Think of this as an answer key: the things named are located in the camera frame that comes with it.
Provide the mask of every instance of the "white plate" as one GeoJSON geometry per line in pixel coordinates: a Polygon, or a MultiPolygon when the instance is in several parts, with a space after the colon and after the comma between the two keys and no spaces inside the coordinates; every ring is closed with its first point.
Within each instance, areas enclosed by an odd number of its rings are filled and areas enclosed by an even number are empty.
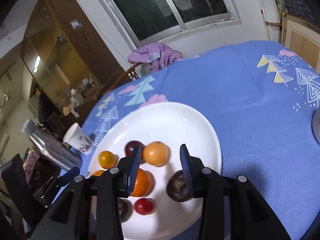
{"type": "MultiPolygon", "coordinates": [[[[169,239],[190,227],[201,215],[202,199],[178,203],[169,198],[166,185],[169,178],[182,170],[180,146],[185,143],[191,156],[199,157],[205,167],[221,173],[221,150],[216,132],[209,121],[197,110],[180,103],[164,102],[137,109],[121,119],[101,141],[89,164],[89,173],[101,170],[99,153],[105,150],[125,157],[127,142],[138,140],[147,145],[162,141],[171,150],[167,165],[155,167],[148,163],[140,168],[155,178],[155,188],[147,198],[156,201],[155,212],[141,216],[133,211],[122,223],[125,239],[169,239]]],[[[129,197],[134,204],[139,198],[129,197]]]]}

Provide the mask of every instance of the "pink cloud pattern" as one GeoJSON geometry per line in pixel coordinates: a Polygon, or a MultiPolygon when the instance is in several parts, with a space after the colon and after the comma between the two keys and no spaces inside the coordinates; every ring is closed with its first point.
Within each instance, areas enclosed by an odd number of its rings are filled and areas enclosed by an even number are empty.
{"type": "Polygon", "coordinates": [[[294,52],[288,51],[288,50],[285,50],[285,49],[282,49],[282,50],[279,52],[279,55],[280,55],[280,56],[287,56],[287,57],[297,56],[297,54],[295,54],[294,52]]]}
{"type": "Polygon", "coordinates": [[[147,105],[151,105],[154,103],[159,103],[159,102],[168,102],[167,98],[165,97],[165,95],[158,95],[158,94],[154,94],[151,98],[148,99],[147,102],[142,103],[140,107],[144,107],[147,105]]]}
{"type": "Polygon", "coordinates": [[[135,90],[137,88],[137,86],[134,86],[134,85],[130,85],[130,86],[127,86],[125,89],[122,89],[118,95],[122,95],[124,93],[128,93],[128,92],[131,92],[133,90],[135,90]]]}

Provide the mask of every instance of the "cherry tomato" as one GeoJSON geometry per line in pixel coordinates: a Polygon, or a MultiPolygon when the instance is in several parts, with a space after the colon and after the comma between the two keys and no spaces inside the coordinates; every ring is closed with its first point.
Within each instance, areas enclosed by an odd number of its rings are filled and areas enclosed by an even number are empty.
{"type": "Polygon", "coordinates": [[[103,151],[99,155],[99,164],[102,168],[108,170],[116,165],[116,157],[110,151],[103,151]]]}
{"type": "Polygon", "coordinates": [[[124,148],[124,151],[125,151],[125,156],[131,156],[132,155],[132,151],[135,147],[136,144],[139,144],[141,146],[141,150],[143,151],[144,149],[144,144],[142,142],[139,142],[139,141],[130,141],[127,143],[127,145],[125,146],[124,148]]]}
{"type": "Polygon", "coordinates": [[[100,171],[96,171],[94,174],[92,174],[92,175],[94,175],[94,176],[101,176],[102,175],[102,173],[104,173],[105,172],[105,170],[100,170],[100,171]]]}
{"type": "Polygon", "coordinates": [[[153,203],[147,198],[140,198],[134,204],[134,209],[140,215],[149,215],[153,211],[153,203]]]}

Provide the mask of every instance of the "pink cloth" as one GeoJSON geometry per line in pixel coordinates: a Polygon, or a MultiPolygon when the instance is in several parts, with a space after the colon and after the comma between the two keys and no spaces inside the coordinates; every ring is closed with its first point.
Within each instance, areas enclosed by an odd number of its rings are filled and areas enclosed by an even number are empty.
{"type": "Polygon", "coordinates": [[[35,151],[30,150],[28,157],[22,166],[24,173],[26,174],[27,183],[29,183],[30,181],[33,169],[36,166],[36,162],[38,161],[38,159],[39,159],[39,155],[35,151]]]}
{"type": "Polygon", "coordinates": [[[150,72],[153,73],[166,68],[180,58],[183,58],[181,52],[171,49],[163,43],[153,42],[135,49],[128,56],[128,61],[132,64],[150,63],[150,72]]]}

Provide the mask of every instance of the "bottle cap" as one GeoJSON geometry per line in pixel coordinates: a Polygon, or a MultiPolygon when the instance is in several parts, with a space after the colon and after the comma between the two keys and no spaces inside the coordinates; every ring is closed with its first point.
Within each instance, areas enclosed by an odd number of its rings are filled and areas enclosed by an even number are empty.
{"type": "Polygon", "coordinates": [[[26,136],[29,137],[31,133],[35,130],[35,123],[32,120],[26,120],[21,127],[21,132],[26,136]]]}

